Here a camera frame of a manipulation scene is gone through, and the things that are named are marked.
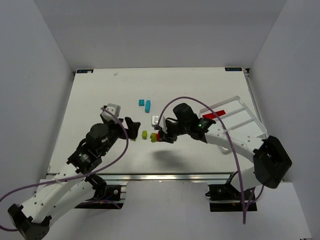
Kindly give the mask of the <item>red lego plate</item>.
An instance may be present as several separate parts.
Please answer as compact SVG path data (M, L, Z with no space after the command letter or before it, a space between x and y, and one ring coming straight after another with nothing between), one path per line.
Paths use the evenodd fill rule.
M216 111L215 112L215 114L214 113L207 113L207 114L203 114L202 115L202 117L203 118L206 118L206 119L211 119L211 120L213 120L213 119L215 119L217 116L218 117L221 117L221 116L223 116L223 115L225 115L226 114L226 112L224 111L224 110L219 110L219 111Z

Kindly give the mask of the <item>red small lego brick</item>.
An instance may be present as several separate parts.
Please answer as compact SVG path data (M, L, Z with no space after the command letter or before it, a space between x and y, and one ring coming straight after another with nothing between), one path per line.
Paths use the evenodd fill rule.
M159 133L156 133L156 134L155 134L155 136L156 136L156 140L159 142L159 141L160 141L160 139L161 139L161 137L160 137Z

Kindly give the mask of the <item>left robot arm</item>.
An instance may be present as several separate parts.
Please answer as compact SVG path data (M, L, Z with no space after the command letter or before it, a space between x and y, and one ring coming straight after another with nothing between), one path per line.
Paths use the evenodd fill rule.
M141 124L130 117L115 119L106 112L100 117L102 122L90 128L52 180L29 200L8 208L13 225L24 239L43 239L51 224L66 212L85 200L105 195L107 184L95 169L118 139L136 139Z

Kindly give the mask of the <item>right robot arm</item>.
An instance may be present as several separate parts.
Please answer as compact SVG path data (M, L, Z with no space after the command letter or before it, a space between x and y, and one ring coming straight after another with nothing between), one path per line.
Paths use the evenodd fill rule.
M226 130L213 119L199 118L186 103L175 106L173 113L175 119L159 119L160 142L174 143L179 136L189 135L194 140L230 149L252 162L251 168L238 169L229 177L226 185L233 190L240 192L257 186L275 189L292 166L280 140L272 135L262 139Z

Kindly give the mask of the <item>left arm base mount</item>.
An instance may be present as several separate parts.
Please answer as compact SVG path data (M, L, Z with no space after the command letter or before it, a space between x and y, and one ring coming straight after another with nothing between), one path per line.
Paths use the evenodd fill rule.
M104 189L78 204L75 209L120 210L124 205L126 193L127 184L124 182L107 184Z

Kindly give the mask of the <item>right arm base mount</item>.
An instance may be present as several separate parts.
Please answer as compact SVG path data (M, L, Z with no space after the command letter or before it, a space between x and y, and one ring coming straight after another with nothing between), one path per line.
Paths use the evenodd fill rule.
M205 196L209 200L210 212L242 212L241 193L225 184L209 184Z

